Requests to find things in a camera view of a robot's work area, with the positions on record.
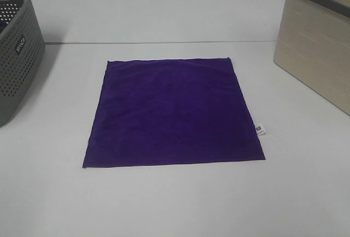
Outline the purple towel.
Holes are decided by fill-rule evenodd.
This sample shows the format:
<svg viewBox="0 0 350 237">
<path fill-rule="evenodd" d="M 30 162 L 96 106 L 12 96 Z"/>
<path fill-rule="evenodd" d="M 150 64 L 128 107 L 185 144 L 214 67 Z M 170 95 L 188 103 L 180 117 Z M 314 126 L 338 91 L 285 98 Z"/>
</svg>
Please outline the purple towel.
<svg viewBox="0 0 350 237">
<path fill-rule="evenodd" d="M 264 159 L 230 58 L 107 63 L 84 168 Z"/>
</svg>

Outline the beige bin with grey rim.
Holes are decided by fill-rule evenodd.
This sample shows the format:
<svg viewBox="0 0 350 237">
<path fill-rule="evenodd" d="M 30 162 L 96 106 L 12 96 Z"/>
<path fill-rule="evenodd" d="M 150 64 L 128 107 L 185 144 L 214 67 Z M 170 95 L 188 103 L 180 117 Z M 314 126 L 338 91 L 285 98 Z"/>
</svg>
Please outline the beige bin with grey rim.
<svg viewBox="0 0 350 237">
<path fill-rule="evenodd" d="M 285 0 L 275 64 L 349 113 L 349 0 Z"/>
</svg>

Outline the grey perforated plastic basket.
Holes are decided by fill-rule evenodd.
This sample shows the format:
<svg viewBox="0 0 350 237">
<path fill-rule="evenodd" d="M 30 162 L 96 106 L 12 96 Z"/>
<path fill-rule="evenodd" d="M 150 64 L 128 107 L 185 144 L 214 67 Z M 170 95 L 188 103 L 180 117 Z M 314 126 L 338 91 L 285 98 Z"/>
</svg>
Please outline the grey perforated plastic basket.
<svg viewBox="0 0 350 237">
<path fill-rule="evenodd" d="M 41 64 L 45 43 L 32 0 L 1 0 L 1 126 L 11 120 Z"/>
</svg>

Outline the purple cloth inside grey basket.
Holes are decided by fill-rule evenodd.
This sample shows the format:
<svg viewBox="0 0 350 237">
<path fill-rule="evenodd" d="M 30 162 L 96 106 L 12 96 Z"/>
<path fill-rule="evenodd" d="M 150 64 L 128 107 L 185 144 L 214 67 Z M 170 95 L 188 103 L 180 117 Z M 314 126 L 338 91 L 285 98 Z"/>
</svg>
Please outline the purple cloth inside grey basket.
<svg viewBox="0 0 350 237">
<path fill-rule="evenodd" d="M 4 21 L 0 21 L 0 33 L 6 28 L 7 23 Z"/>
</svg>

